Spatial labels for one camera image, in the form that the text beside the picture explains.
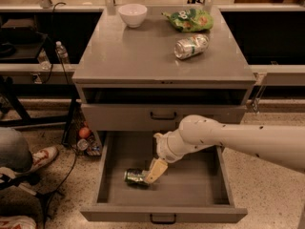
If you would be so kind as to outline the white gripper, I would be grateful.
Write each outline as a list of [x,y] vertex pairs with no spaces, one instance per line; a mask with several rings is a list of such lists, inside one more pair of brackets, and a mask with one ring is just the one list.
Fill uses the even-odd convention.
[[168,144],[169,133],[156,133],[153,135],[156,141],[156,153],[159,158],[154,158],[150,169],[146,172],[144,181],[152,184],[157,181],[168,169],[168,163],[177,161],[177,156],[170,150]]

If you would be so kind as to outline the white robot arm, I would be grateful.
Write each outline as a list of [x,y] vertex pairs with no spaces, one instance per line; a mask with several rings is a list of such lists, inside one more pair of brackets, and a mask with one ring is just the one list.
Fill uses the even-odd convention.
[[148,184],[158,180],[169,164],[212,146],[258,156],[298,172],[305,170],[304,126],[225,124],[191,114],[180,121],[176,130],[157,133],[154,138],[157,157],[145,175]]

